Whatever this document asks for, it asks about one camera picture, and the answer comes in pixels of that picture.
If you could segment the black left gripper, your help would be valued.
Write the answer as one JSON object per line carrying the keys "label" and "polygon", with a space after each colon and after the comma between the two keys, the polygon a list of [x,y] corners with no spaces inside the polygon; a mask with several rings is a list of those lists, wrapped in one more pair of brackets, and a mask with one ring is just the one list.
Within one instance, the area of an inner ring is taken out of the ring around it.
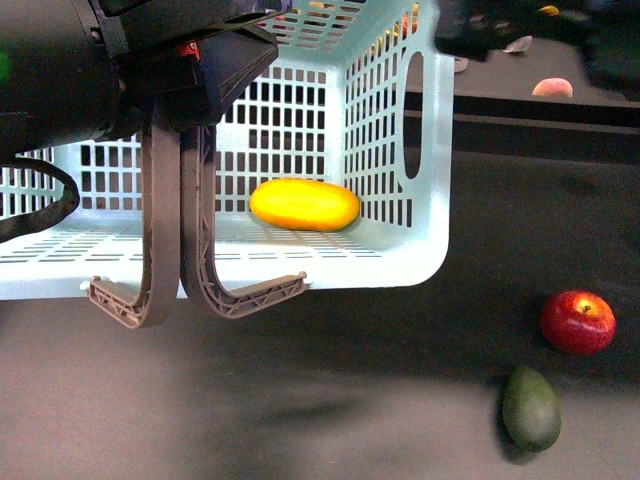
{"label": "black left gripper", "polygon": [[94,1],[117,74],[121,120],[161,104],[181,131],[213,125],[278,57],[266,21],[290,1]]}

